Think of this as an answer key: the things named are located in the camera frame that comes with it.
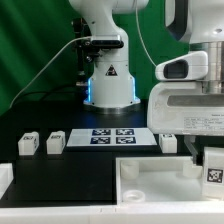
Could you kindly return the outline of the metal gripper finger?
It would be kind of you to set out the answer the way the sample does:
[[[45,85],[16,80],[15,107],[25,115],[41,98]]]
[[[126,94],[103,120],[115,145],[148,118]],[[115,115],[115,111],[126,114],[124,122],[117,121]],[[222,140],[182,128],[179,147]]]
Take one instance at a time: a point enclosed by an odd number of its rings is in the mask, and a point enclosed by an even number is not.
[[[202,165],[203,164],[203,151],[200,146],[196,143],[195,136],[185,136],[184,137],[184,144],[188,151],[192,155],[193,163],[195,165]]]

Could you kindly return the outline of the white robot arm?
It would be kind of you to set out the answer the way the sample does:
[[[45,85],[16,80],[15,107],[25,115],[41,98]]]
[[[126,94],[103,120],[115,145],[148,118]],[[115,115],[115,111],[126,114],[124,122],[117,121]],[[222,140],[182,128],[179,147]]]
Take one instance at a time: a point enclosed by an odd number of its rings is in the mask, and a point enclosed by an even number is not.
[[[128,35],[112,16],[138,12],[149,0],[69,0],[87,22],[94,72],[85,104],[105,112],[129,109],[140,100],[129,72]],[[165,0],[165,27],[189,44],[183,56],[155,68],[159,83],[148,101],[147,126],[161,136],[224,136],[224,0]]]

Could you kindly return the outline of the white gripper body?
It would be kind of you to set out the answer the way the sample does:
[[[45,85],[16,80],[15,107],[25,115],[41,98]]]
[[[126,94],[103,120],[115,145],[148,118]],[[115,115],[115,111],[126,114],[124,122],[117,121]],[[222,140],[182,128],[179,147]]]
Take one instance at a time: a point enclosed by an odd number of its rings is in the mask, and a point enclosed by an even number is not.
[[[200,82],[161,82],[151,91],[147,126],[155,134],[224,136],[224,94]]]

